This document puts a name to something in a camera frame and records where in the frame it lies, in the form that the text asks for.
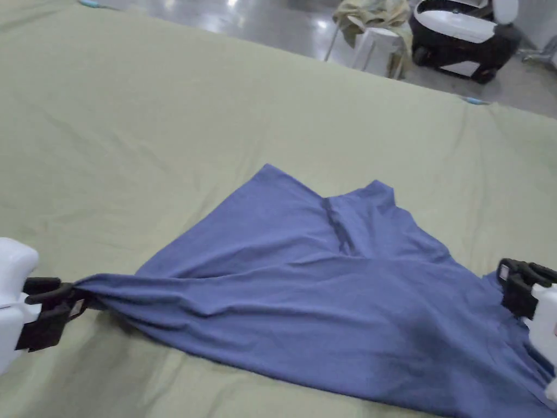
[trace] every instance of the blue fabric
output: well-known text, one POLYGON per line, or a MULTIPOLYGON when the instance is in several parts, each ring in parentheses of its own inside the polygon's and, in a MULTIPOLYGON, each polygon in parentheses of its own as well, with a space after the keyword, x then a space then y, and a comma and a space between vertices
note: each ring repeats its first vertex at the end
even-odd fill
POLYGON ((378 181, 322 198, 265 166, 136 275, 77 286, 169 346, 265 376, 444 416, 554 416, 552 369, 494 274, 456 263, 378 181))

